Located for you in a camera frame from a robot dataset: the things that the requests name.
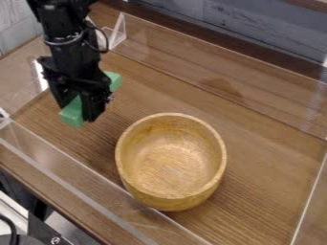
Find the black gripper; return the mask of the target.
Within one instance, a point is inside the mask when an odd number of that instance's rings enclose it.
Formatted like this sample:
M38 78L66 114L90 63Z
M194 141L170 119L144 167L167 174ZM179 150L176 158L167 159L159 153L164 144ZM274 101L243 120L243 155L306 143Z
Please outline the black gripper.
M110 103L111 80L100 69L102 54L98 45L50 45L50 56L40 56L38 62L44 69L44 79L60 108L80 96L82 115L94 122Z

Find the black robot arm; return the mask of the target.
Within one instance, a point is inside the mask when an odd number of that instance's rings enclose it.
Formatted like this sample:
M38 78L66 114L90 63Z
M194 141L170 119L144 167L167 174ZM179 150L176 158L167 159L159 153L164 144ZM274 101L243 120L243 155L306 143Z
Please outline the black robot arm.
M100 45L102 29L87 19L98 0L27 0L43 26L50 55L38 58L62 121L94 122L106 110L112 79L100 68L108 46Z

